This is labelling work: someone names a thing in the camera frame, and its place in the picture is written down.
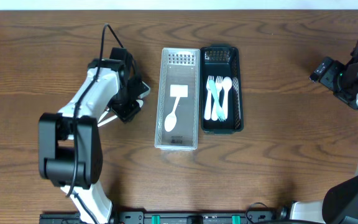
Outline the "white spoon lowest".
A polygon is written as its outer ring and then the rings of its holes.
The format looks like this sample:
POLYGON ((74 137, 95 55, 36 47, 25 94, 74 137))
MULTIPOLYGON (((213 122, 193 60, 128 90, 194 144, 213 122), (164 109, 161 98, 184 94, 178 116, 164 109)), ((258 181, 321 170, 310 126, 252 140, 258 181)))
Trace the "white spoon lowest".
POLYGON ((179 96, 176 97, 172 111, 165 118, 164 128, 165 128, 166 132, 170 132, 175 128, 175 125, 177 123, 177 116, 176 116, 175 112, 177 110, 179 100, 180 100, 180 97, 179 96))

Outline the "white plastic fork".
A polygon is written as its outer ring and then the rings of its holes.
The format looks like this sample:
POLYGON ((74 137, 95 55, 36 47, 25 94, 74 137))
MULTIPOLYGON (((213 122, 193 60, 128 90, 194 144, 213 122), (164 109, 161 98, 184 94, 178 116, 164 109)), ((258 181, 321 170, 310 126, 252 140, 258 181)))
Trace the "white plastic fork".
POLYGON ((210 120, 211 119, 211 100, 212 100, 212 94, 211 94, 211 88, 209 85, 209 81, 214 80, 213 76, 209 76, 206 82, 206 90, 207 90, 207 97, 206 97, 206 105, 204 108, 204 119, 210 120))
POLYGON ((222 82, 223 82, 223 78, 221 76, 217 76, 216 80, 215 80, 215 92, 213 93, 213 97, 214 97, 214 108, 215 108, 215 113, 217 116, 217 119, 220 122, 225 121, 225 117, 224 117, 224 111, 222 109, 222 106, 220 105, 220 92, 222 90, 222 82))

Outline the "mint green plastic fork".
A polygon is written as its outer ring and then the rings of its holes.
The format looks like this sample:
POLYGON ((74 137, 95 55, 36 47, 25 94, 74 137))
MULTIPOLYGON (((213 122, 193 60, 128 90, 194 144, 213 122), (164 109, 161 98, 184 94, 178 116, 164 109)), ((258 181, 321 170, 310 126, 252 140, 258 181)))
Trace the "mint green plastic fork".
POLYGON ((209 84, 209 88, 211 90, 211 94, 214 98, 214 105, 211 110, 211 118, 214 121, 216 121, 218 119, 220 122, 223 122, 226 119, 225 119, 224 111, 220 105, 220 101, 219 101, 220 91, 218 90, 219 86, 222 87, 223 77, 218 76, 218 77, 216 77, 215 80, 209 79, 208 84, 209 84))

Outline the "white thick plastic spoon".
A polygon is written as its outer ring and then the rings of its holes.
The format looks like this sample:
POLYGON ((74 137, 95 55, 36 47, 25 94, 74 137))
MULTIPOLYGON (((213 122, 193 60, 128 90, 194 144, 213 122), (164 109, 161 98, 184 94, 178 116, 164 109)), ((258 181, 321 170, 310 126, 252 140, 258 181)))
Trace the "white thick plastic spoon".
POLYGON ((232 80, 230 77, 225 77, 223 79, 223 90, 224 90, 224 98, 223 98, 223 111, 224 111, 224 117, 227 119, 228 117, 228 94, 229 90, 232 88, 232 80))

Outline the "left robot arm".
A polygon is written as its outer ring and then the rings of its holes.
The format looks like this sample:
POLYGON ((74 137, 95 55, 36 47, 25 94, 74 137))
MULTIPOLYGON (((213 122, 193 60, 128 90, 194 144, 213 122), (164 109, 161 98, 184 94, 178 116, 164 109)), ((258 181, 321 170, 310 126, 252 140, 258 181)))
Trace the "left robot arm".
POLYGON ((95 59, 85 82, 57 113, 39 119, 39 172, 63 190, 76 213, 43 213, 40 223, 116 223, 113 202, 99 181, 103 150, 99 125, 113 111, 130 121, 141 109, 150 88, 132 57, 95 59))

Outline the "clear plastic mesh basket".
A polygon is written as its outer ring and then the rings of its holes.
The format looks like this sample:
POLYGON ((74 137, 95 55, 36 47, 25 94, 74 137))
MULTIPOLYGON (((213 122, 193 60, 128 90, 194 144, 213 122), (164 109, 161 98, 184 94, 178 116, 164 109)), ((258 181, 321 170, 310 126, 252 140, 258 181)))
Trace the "clear plastic mesh basket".
POLYGON ((155 147, 167 151, 192 151, 198 147, 200 50, 162 50, 158 87, 155 147), (166 132, 165 118, 180 97, 175 128, 166 132))

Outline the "dark green mesh basket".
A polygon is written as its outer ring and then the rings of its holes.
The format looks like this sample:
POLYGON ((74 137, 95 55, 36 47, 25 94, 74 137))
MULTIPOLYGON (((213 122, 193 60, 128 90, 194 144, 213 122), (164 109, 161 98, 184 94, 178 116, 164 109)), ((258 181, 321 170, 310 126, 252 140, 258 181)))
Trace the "dark green mesh basket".
POLYGON ((214 44, 200 49, 200 108, 206 109, 208 77, 229 77, 232 88, 228 91, 228 118, 223 121, 202 119, 201 128, 206 133, 232 134, 244 128, 242 107, 241 70, 239 51, 227 44, 214 44))

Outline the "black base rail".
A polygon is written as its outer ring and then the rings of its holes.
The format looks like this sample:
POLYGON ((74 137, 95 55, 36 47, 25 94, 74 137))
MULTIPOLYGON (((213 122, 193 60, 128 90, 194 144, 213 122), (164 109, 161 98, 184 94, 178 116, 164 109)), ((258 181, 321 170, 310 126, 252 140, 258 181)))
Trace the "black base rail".
POLYGON ((260 223, 274 220, 287 220, 290 212, 282 209, 275 210, 252 209, 242 213, 149 213, 149 212, 116 212, 112 215, 110 223, 123 224, 246 224, 260 223))

